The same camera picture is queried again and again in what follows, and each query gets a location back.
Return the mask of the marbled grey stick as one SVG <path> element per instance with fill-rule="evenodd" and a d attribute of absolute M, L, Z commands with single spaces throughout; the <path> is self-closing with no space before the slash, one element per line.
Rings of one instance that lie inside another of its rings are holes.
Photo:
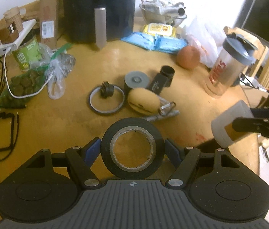
<path fill-rule="evenodd" d="M 169 118 L 169 117 L 176 117 L 179 114 L 180 114 L 180 111 L 179 110 L 173 110 L 173 111 L 170 111 L 166 115 L 157 114 L 157 115 L 142 117 L 142 119 L 144 119 L 144 120 L 146 120 L 148 122 L 155 122 L 157 120 L 163 120 L 163 119 L 166 119 L 166 118 Z"/>

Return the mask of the clear plastic bag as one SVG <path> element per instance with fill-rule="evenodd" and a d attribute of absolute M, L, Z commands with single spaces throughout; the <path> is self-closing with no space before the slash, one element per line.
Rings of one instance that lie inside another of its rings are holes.
<path fill-rule="evenodd" d="M 38 51 L 41 59 L 35 64 L 36 68 L 45 69 L 48 96 L 57 100 L 65 94 L 65 78 L 73 71 L 76 59 L 68 54 L 73 45 L 66 43 L 57 50 L 52 50 L 49 46 L 40 43 Z"/>

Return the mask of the green labelled jar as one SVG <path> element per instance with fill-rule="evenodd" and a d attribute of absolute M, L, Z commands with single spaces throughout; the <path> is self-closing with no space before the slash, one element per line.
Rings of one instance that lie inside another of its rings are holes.
<path fill-rule="evenodd" d="M 28 71 L 30 69 L 30 63 L 39 61 L 42 58 L 36 36 L 33 36 L 19 46 L 17 50 L 12 52 L 12 55 L 18 63 L 20 70 Z"/>

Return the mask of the white plastic shopping bag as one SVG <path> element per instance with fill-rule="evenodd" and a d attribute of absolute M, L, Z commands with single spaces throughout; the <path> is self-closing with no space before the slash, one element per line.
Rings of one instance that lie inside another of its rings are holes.
<path fill-rule="evenodd" d="M 198 18 L 194 19 L 189 26 L 182 29 L 182 38 L 188 45 L 195 47 L 200 53 L 200 62 L 208 68 L 212 68 L 219 53 L 216 42 L 208 32 L 205 24 Z"/>

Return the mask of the red-orange apple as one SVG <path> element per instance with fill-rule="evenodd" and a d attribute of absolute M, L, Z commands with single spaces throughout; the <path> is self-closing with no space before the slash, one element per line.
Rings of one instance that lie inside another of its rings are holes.
<path fill-rule="evenodd" d="M 193 46 L 183 47 L 178 52 L 176 61 L 184 69 L 193 70 L 200 63 L 200 52 Z"/>

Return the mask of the black electrical tape roll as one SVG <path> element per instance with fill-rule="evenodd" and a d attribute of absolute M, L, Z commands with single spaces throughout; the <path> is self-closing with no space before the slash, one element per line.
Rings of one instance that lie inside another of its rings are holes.
<path fill-rule="evenodd" d="M 162 164 L 164 140 L 152 123 L 142 118 L 124 118 L 104 133 L 101 157 L 119 179 L 147 179 Z"/>

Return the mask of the brown cardboard carton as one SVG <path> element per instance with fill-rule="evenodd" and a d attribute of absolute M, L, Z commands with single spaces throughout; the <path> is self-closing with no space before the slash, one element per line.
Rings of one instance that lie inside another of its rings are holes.
<path fill-rule="evenodd" d="M 41 42 L 51 49 L 57 48 L 59 0 L 40 0 Z"/>

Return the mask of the clear shaker bottle grey lid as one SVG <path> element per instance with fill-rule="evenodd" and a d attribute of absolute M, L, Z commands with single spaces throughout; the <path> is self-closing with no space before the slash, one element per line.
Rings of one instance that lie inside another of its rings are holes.
<path fill-rule="evenodd" d="M 242 35 L 231 33 L 223 41 L 222 50 L 209 72 L 205 91 L 212 97 L 222 96 L 233 85 L 245 67 L 254 62 L 257 47 Z"/>

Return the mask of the blue wet wipes pack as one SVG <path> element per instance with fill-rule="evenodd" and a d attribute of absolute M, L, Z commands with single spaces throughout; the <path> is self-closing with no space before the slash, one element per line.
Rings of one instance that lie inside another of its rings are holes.
<path fill-rule="evenodd" d="M 156 48 L 155 37 L 146 33 L 133 32 L 131 35 L 123 37 L 121 41 L 149 51 L 153 51 Z"/>

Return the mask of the small black ribbed knob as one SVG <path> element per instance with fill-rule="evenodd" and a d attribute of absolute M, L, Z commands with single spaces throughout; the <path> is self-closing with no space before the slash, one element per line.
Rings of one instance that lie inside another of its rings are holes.
<path fill-rule="evenodd" d="M 104 81 L 101 85 L 100 94 L 101 97 L 104 99 L 112 97 L 112 95 L 114 94 L 114 85 L 108 83 L 108 81 Z"/>

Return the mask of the black air fryer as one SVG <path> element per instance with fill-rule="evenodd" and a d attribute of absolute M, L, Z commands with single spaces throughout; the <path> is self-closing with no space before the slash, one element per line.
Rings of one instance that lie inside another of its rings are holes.
<path fill-rule="evenodd" d="M 74 43 L 95 43 L 102 49 L 133 32 L 135 0 L 63 0 L 63 8 L 65 29 Z"/>

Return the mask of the beige oval pouch with carabiner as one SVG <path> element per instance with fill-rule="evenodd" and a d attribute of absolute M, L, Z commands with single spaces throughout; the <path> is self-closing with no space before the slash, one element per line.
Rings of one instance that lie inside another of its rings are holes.
<path fill-rule="evenodd" d="M 176 107 L 174 101 L 168 102 L 154 92 L 141 87 L 130 90 L 127 101 L 135 111 L 148 116 L 166 116 Z"/>

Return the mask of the yellow wet wipes pack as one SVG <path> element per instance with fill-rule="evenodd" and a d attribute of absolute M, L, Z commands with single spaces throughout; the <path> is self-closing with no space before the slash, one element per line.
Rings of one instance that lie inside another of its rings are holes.
<path fill-rule="evenodd" d="M 146 24 L 144 25 L 142 32 L 152 36 L 176 37 L 176 28 L 162 23 Z"/>

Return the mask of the black square lens adapter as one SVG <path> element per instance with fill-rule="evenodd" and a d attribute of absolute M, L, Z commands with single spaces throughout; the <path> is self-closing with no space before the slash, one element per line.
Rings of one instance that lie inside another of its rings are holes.
<path fill-rule="evenodd" d="M 174 74 L 174 68 L 167 65 L 162 66 L 160 72 L 156 74 L 147 89 L 152 91 L 156 95 L 160 95 L 160 93 L 165 87 L 171 86 Z"/>

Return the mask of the grey-topped black cylinder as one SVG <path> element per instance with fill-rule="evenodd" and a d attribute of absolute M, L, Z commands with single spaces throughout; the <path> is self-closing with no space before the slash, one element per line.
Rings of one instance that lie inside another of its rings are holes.
<path fill-rule="evenodd" d="M 149 85 L 149 77 L 141 71 L 131 71 L 124 76 L 124 92 L 138 87 L 146 88 Z"/>

